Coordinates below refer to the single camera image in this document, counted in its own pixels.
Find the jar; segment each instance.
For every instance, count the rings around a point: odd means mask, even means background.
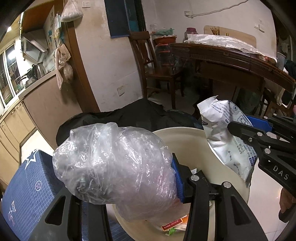
[[[195,28],[187,28],[186,32],[184,33],[184,41],[188,39],[187,34],[197,34]]]

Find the blue storage box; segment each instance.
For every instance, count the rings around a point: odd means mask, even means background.
[[[64,184],[54,174],[52,156],[34,150],[11,179],[2,199],[3,216],[20,241],[27,241]],[[109,220],[114,241],[133,240],[123,228]],[[82,241],[88,241],[87,203],[82,203]]]

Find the power outlet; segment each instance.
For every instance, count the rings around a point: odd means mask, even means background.
[[[82,8],[89,8],[91,7],[90,1],[82,1]]]
[[[191,16],[192,15],[192,12],[191,11],[184,11],[184,15],[186,17]]]
[[[117,92],[119,96],[122,96],[124,94],[124,85],[118,87]]]

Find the wooden door frame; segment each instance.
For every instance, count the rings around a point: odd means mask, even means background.
[[[67,0],[54,0],[54,14],[62,14]],[[73,68],[74,80],[72,88],[83,112],[100,112],[80,55],[80,50],[75,33],[74,23],[62,23],[65,45],[68,48],[71,58],[70,65]]]

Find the hand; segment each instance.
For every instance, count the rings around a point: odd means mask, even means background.
[[[279,200],[279,205],[281,207],[281,213],[284,213],[287,208],[291,208],[293,203],[296,203],[296,198],[293,197],[285,188],[281,190],[281,197]]]

